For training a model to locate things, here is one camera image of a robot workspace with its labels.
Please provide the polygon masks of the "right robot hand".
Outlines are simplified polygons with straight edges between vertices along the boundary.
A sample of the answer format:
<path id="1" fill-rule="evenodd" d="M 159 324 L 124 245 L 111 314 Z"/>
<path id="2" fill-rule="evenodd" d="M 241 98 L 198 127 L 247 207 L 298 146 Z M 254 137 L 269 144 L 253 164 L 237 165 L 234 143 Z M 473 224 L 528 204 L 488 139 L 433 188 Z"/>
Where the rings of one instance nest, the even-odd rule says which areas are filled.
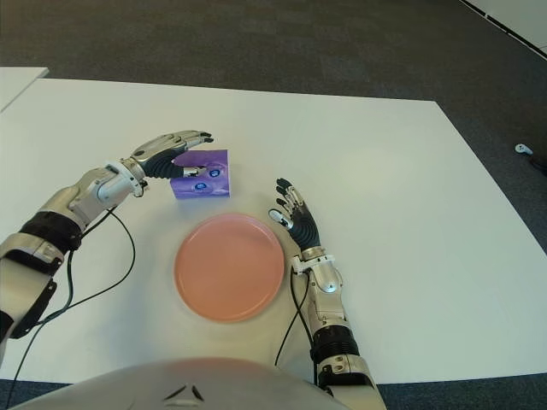
<path id="1" fill-rule="evenodd" d="M 276 208 L 268 211 L 271 220 L 281 225 L 301 251 L 321 246 L 320 233 L 309 208 L 296 187 L 287 179 L 276 180 L 279 197 L 276 203 L 285 212 Z"/>

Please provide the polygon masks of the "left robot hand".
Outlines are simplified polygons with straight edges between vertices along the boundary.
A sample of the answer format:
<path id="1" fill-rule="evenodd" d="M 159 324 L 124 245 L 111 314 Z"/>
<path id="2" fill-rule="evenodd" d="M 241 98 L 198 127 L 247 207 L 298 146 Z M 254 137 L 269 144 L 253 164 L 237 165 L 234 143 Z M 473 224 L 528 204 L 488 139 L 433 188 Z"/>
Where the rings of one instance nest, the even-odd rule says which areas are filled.
<path id="1" fill-rule="evenodd" d="M 208 132 L 181 131 L 161 135 L 136 148 L 130 158 L 142 169 L 144 176 L 155 179 L 192 178 L 205 166 L 179 166 L 174 159 L 199 144 L 213 143 Z"/>

